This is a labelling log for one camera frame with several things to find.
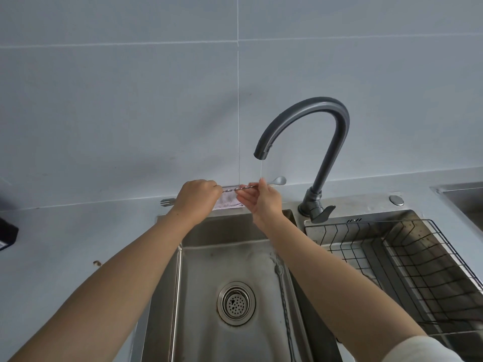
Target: gray countertop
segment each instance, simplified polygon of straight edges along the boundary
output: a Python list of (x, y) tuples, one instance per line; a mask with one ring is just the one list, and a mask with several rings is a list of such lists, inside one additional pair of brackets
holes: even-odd
[[(325, 184), (323, 203), (330, 204), (325, 199), (331, 197), (397, 192), (418, 216), (438, 225), (483, 279), (483, 237), (430, 189), (482, 180), (483, 167), (334, 180)], [(300, 201), (308, 186), (292, 184), (279, 190), (284, 201)], [(159, 200), (98, 202), (0, 214), (20, 228), (17, 242), (0, 251), (0, 289), (6, 295), (0, 309), (0, 360), (9, 359), (95, 271), (94, 261), (107, 261), (169, 210), (160, 207)], [(129, 360), (131, 345), (129, 337), (117, 362)]]

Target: faucet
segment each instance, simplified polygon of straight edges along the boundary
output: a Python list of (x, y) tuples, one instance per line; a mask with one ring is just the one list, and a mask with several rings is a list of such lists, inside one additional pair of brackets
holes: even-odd
[(267, 158), (270, 148), (275, 139), (297, 119), (315, 112), (327, 112), (335, 118), (336, 126), (334, 137), (330, 142), (327, 153), (320, 165), (319, 172), (315, 177), (313, 185), (307, 189), (302, 203), (299, 205), (299, 213), (302, 216), (310, 217), (312, 223), (322, 223), (329, 219), (329, 215), (334, 211), (335, 206), (323, 208), (320, 203), (322, 197), (322, 186), (326, 182), (332, 165), (344, 144), (345, 137), (349, 131), (349, 112), (340, 101), (329, 97), (315, 97), (303, 100), (284, 110), (258, 140), (257, 148), (253, 155), (259, 159)]

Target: wire dish rack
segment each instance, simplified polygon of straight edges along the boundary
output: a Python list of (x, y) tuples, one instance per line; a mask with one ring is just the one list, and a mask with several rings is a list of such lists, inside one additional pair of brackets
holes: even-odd
[(428, 335), (451, 345), (449, 335), (468, 333), (465, 338), (483, 345), (483, 285), (431, 220), (349, 222), (306, 232), (391, 296)]

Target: drain cover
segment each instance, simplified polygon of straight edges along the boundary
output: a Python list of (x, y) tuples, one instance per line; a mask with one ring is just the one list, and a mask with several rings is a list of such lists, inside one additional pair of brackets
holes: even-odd
[(255, 295), (243, 282), (232, 282), (218, 295), (218, 313), (221, 319), (233, 326), (243, 325), (255, 311)]

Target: person's left hand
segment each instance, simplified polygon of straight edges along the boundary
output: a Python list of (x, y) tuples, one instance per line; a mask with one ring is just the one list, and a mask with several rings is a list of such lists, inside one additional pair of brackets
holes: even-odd
[(210, 214), (223, 189), (214, 180), (193, 180), (184, 183), (170, 213), (183, 216), (184, 220), (197, 225)]

